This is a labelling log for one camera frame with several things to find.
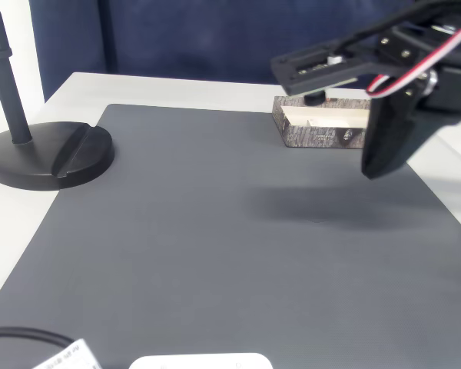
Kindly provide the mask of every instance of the red and white wire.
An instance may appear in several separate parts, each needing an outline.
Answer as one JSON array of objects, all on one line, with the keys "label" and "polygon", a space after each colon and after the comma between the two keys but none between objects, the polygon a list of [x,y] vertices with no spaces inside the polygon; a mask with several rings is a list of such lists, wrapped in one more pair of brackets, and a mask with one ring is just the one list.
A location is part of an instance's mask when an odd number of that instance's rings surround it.
[{"label": "red and white wire", "polygon": [[433,52],[428,54],[424,59],[422,59],[407,73],[395,80],[395,82],[393,82],[391,85],[376,92],[379,86],[381,86],[385,81],[390,79],[389,75],[378,75],[367,88],[367,94],[371,98],[385,98],[386,96],[389,96],[394,92],[399,91],[401,88],[411,83],[419,75],[430,69],[430,67],[435,65],[442,58],[446,57],[460,43],[461,29],[454,35],[452,35],[447,41],[441,44],[441,46],[439,46]]}]

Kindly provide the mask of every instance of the blue fabric background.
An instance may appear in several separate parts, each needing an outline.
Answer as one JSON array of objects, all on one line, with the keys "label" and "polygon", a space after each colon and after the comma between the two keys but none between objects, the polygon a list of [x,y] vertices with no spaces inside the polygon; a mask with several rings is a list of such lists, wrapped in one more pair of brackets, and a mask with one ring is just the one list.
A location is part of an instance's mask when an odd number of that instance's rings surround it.
[{"label": "blue fabric background", "polygon": [[29,0],[45,98],[74,71],[276,83],[274,56],[412,0]]}]

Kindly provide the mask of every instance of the white device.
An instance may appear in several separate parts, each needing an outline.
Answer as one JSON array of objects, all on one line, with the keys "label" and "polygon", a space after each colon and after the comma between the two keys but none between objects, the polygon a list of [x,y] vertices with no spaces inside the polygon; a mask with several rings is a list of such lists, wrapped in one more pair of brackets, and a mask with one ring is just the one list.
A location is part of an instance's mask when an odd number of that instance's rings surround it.
[{"label": "white device", "polygon": [[130,369],[273,369],[261,354],[196,354],[146,356]]}]

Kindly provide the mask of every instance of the small box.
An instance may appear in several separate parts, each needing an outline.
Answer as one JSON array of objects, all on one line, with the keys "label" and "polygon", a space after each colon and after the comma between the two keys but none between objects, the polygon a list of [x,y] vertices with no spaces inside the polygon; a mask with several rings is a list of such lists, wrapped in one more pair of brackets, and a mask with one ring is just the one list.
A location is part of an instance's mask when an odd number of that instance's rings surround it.
[{"label": "small box", "polygon": [[370,100],[330,98],[308,107],[303,97],[277,96],[272,112],[289,148],[363,148]]}]

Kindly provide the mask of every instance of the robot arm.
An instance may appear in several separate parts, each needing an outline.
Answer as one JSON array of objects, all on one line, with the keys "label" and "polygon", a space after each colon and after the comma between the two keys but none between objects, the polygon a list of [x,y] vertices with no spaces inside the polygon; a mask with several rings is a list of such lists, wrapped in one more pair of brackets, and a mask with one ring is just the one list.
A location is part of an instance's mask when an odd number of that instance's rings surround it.
[{"label": "robot arm", "polygon": [[[372,48],[361,42],[377,36]],[[372,27],[274,58],[272,70],[289,95],[378,74],[362,172],[395,171],[439,128],[461,121],[461,0],[422,0]]]}]

